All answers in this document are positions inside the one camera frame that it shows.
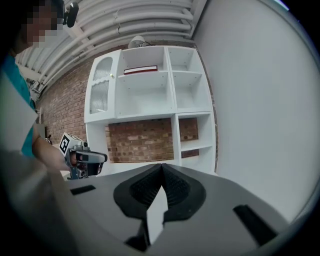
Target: book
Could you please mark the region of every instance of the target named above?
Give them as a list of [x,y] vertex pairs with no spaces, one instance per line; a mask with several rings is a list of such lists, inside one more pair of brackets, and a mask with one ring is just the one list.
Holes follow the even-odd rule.
[[140,72],[150,72],[150,71],[158,71],[158,66],[141,66],[141,67],[134,67],[124,70],[124,75],[140,73]]

